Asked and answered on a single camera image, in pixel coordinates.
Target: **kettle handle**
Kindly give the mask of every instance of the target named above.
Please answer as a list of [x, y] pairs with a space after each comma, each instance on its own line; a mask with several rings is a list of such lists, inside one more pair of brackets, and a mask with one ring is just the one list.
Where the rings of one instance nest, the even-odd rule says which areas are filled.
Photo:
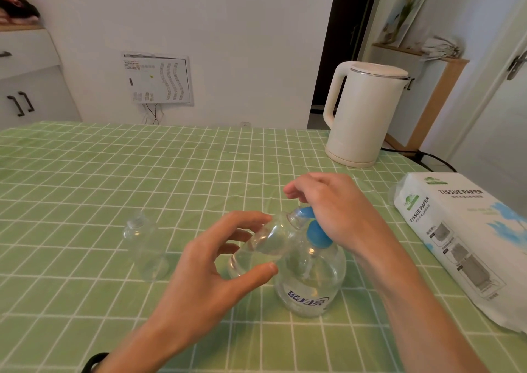
[[344, 80], [344, 77], [348, 75], [353, 63], [354, 61], [340, 63], [333, 74], [333, 80], [331, 81], [328, 97], [326, 98], [326, 105], [324, 106], [324, 121], [330, 129], [332, 128], [333, 122], [335, 121], [335, 117], [333, 117], [333, 110], [335, 110], [335, 104], [337, 103], [340, 87], [342, 87], [342, 81]]

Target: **black door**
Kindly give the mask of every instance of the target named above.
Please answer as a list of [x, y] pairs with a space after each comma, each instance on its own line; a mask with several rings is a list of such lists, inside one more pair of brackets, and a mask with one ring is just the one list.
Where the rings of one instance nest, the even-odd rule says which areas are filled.
[[374, 0], [333, 0], [312, 105], [324, 105], [335, 68], [357, 60]]

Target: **empty plastic bottle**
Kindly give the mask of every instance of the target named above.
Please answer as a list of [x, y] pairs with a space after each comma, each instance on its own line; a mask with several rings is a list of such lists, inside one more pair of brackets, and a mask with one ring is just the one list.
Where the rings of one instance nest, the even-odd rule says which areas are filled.
[[315, 215], [310, 206], [275, 215], [272, 221], [256, 232], [232, 255], [227, 264], [229, 275], [232, 278], [238, 277], [260, 263], [280, 259], [293, 249], [294, 238], [314, 218]]
[[137, 213], [124, 228], [124, 245], [144, 281], [161, 279], [168, 271], [165, 245], [159, 241], [158, 228], [143, 214]]
[[305, 236], [278, 262], [274, 289], [293, 313], [314, 317], [324, 313], [346, 275], [343, 249], [312, 221]]

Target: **cabinet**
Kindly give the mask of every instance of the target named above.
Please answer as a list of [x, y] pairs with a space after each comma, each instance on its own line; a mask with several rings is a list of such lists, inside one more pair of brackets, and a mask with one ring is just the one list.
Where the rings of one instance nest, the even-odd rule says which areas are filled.
[[421, 55], [388, 45], [372, 46], [369, 62], [396, 66], [410, 77], [386, 135], [386, 142], [396, 149], [419, 149], [469, 62], [454, 58], [423, 62]]
[[0, 33], [0, 129], [80, 121], [59, 64], [46, 30]]

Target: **tissue paper package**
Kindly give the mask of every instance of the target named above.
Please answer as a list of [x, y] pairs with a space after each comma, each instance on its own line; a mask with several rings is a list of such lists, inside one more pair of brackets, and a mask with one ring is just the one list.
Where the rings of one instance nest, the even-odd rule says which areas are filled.
[[497, 324], [527, 332], [527, 219], [459, 173], [409, 173], [392, 191], [472, 302]]

